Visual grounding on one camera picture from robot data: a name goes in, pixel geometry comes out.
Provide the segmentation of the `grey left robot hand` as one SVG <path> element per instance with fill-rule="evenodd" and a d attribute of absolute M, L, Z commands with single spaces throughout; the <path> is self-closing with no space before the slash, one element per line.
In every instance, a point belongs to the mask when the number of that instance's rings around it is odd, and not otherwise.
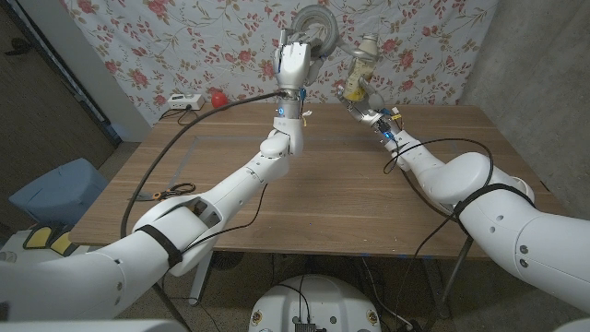
<path fill-rule="evenodd" d="M 323 41 L 305 32 L 283 29 L 273 55 L 273 71 L 281 90 L 311 86 L 324 64 Z"/>

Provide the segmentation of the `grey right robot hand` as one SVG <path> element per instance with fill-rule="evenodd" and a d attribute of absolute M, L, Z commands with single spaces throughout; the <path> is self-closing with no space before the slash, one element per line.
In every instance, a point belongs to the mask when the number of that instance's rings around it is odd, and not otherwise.
<path fill-rule="evenodd" d="M 384 108 L 384 99 L 364 77 L 359 78 L 359 85 L 365 91 L 365 95 L 360 101 L 347 100 L 344 97 L 345 88 L 341 85 L 336 88 L 336 97 L 357 122 L 367 126 L 376 126 L 378 121 L 384 117 L 381 113 Z"/>

